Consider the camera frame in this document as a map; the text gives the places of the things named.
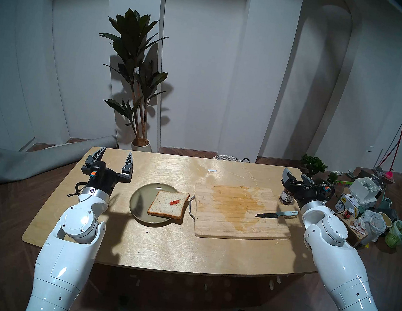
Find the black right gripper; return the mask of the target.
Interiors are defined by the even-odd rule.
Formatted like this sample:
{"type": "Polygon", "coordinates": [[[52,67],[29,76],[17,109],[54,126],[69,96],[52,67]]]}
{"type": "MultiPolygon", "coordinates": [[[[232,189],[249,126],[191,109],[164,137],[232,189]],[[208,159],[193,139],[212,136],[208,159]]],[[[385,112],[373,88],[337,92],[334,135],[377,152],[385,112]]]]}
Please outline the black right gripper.
{"type": "Polygon", "coordinates": [[[291,171],[285,167],[282,174],[282,184],[297,202],[311,201],[328,202],[335,195],[335,188],[328,183],[317,183],[305,174],[301,174],[302,181],[297,181],[291,171]]]}

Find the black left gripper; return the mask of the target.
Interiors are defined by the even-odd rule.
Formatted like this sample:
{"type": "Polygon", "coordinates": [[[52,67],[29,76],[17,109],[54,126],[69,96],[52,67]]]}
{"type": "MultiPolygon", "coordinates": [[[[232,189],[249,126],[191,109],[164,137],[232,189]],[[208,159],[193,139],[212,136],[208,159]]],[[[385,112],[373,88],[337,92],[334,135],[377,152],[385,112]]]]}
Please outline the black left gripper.
{"type": "Polygon", "coordinates": [[[112,169],[107,168],[106,163],[101,161],[106,149],[107,147],[103,147],[97,150],[94,154],[90,154],[86,159],[85,165],[81,167],[81,170],[83,174],[89,176],[86,188],[94,188],[111,195],[117,183],[131,182],[133,158],[132,153],[129,152],[121,173],[117,173],[112,169]]]}

